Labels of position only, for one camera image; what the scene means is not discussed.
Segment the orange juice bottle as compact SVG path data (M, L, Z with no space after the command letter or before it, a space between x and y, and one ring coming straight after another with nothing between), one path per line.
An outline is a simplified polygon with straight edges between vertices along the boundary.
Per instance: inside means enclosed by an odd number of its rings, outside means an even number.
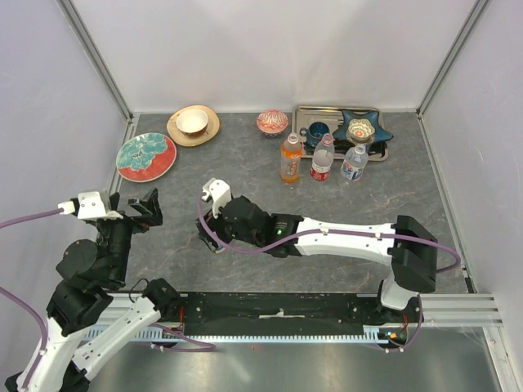
M284 182L293 183L297 180L302 149L302 143L296 133L289 134L282 144L279 174Z

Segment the tall red-cap clear bottle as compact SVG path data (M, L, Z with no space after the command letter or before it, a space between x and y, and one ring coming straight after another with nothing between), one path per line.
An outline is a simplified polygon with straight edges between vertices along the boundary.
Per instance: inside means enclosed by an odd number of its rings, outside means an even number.
M317 181L327 180L334 160L334 138L330 133L322 136L315 147L311 163L311 177Z

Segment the clear Pocari Sweat bottle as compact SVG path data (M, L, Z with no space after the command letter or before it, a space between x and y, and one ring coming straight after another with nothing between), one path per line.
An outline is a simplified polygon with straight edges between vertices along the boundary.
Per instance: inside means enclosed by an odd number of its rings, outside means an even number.
M348 180L358 180L369 160L366 146L358 144L349 148L341 166L342 176Z

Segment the small red-cap clear bottle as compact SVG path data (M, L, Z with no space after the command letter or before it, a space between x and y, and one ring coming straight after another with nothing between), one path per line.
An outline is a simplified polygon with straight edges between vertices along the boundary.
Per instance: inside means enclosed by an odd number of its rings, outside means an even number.
M211 250L211 252L215 254L220 254L226 250L223 246L213 242L209 243L209 249Z

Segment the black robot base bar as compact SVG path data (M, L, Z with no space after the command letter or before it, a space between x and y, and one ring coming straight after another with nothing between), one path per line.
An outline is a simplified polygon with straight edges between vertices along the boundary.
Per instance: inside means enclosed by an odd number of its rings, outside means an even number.
M361 332L363 326L414 325L418 300L402 310L380 305L375 295L340 293L188 292L161 319L184 332Z

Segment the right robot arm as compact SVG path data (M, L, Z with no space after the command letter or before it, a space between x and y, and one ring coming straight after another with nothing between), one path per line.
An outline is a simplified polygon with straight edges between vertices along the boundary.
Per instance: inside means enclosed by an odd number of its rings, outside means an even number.
M207 245L231 249L246 243L243 254L277 258L330 255L372 261L390 268L374 301L383 321L400 316L410 299L436 290L437 239L412 216L393 223L342 225L292 214L268 214L244 196L217 210L200 212L196 221Z

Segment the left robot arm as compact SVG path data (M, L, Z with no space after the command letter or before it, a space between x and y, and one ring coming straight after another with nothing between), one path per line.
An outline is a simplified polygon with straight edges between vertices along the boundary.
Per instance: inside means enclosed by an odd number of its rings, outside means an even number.
M118 193L84 192L43 214L73 215L95 227L99 236L97 240L76 240L65 249L56 266L62 280L49 300L46 318L1 290L34 317L41 332L25 370L6 379L7 390L86 391L107 361L140 330L178 315L180 294L165 279L153 279L122 316L95 339L80 344L112 303L110 293L125 285L132 236L163 223L157 189L128 201L135 216L120 211L118 203Z

